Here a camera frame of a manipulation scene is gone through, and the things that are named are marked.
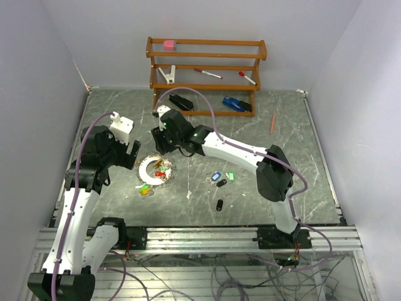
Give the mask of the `green key tag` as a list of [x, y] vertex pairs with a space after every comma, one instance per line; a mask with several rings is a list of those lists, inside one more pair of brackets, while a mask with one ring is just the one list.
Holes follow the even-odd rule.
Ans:
[[234, 180], [235, 180], [235, 175], [232, 171], [228, 172], [228, 180], [229, 180], [229, 182], [234, 182]]

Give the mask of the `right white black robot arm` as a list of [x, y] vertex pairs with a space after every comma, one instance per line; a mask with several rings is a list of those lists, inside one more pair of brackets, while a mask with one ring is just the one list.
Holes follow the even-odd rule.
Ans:
[[159, 125], [151, 133], [160, 154], [186, 151], [190, 156], [215, 157], [248, 170], [256, 176], [258, 193], [272, 202], [277, 243], [290, 248], [298, 241], [300, 225], [289, 200], [294, 172], [280, 147], [255, 147], [218, 134], [205, 125], [194, 127], [178, 110], [165, 105], [153, 115], [159, 118]]

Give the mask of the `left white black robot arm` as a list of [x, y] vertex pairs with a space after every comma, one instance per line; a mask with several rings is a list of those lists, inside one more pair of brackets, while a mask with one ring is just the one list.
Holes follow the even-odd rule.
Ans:
[[127, 244], [121, 218], [102, 218], [90, 241], [86, 232], [102, 188], [111, 183], [112, 166], [133, 169], [140, 142], [129, 144], [132, 122], [89, 126], [81, 135], [78, 156], [65, 174], [64, 207], [49, 255], [28, 288], [38, 300], [90, 300], [95, 274], [112, 249]]

